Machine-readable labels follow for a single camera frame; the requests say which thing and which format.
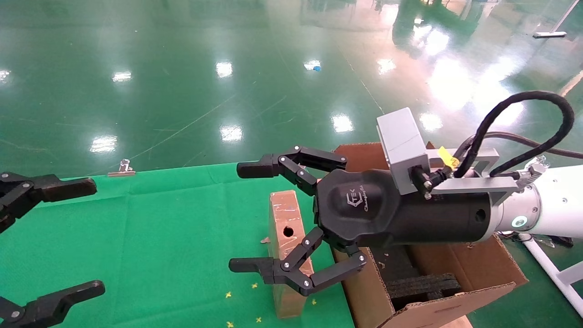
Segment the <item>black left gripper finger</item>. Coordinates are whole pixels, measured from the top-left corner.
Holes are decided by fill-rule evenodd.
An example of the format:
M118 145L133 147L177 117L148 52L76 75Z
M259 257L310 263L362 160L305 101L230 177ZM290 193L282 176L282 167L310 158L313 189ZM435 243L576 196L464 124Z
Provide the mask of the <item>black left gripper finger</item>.
M21 307L8 299L0 298L2 328L49 328L64 321L69 309L83 301L105 293L100 280L86 282L38 297Z
M27 177L2 172L0 177L0 232L3 233L39 203L95 195L96 183L89 177L61 180L54 174Z

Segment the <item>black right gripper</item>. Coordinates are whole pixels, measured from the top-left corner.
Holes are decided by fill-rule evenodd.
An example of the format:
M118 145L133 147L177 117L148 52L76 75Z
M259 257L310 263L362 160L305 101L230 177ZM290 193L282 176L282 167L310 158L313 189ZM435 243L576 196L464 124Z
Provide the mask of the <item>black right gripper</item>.
M230 259L232 272L257 272L265 284L285 284L308 297L356 274L367 264L359 247L479 241L489 228L487 193L402 195L389 170L346 172L347 159L332 152L295 146L258 161L237 164L242 179L282 176L308 196L315 196L317 224L285 257ZM319 182L306 168L331 172ZM348 247L348 259L310 276L300 268L329 238Z

